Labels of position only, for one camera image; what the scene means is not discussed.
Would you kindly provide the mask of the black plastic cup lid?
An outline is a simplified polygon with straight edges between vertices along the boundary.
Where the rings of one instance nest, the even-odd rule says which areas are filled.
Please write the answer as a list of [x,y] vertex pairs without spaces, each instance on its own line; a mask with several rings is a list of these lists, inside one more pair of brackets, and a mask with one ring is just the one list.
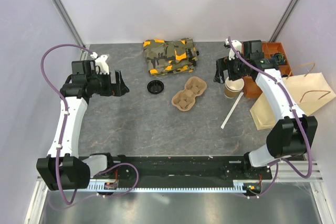
[[160,80],[152,80],[147,84],[147,90],[151,94],[159,94],[164,90],[164,83]]

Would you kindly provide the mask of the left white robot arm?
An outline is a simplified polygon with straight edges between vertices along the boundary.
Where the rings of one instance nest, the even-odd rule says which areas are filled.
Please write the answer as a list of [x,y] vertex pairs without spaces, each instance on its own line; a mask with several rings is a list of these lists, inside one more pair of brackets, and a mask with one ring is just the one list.
[[56,191],[85,189],[90,179],[99,174],[111,178],[115,165],[109,153],[80,157],[78,143],[83,116],[94,95],[121,97],[129,92],[121,71],[115,71],[115,83],[105,63],[94,60],[73,61],[72,73],[59,90],[60,117],[53,143],[45,158],[37,160],[36,168],[47,187]]

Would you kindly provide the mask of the brown paper coffee cup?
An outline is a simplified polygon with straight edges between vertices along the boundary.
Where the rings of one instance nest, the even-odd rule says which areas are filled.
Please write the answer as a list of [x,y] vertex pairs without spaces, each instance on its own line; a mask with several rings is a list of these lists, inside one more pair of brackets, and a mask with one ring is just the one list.
[[229,77],[226,78],[225,80],[225,90],[224,90],[224,95],[225,97],[232,99],[235,98],[241,93],[243,90],[245,83],[242,78],[238,80],[229,80]]

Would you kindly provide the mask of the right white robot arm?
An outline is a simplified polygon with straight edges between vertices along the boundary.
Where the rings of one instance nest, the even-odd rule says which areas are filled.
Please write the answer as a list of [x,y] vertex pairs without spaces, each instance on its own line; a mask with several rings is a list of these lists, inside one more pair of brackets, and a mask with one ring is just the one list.
[[241,174],[248,179],[254,178],[259,167],[296,155],[307,154],[311,161],[310,147],[318,122],[314,116],[307,116],[294,101],[282,80],[278,64],[272,58],[265,58],[262,42],[227,38],[224,46],[229,49],[229,55],[216,60],[214,81],[226,83],[251,76],[276,119],[266,144],[246,154],[246,162],[240,166]]

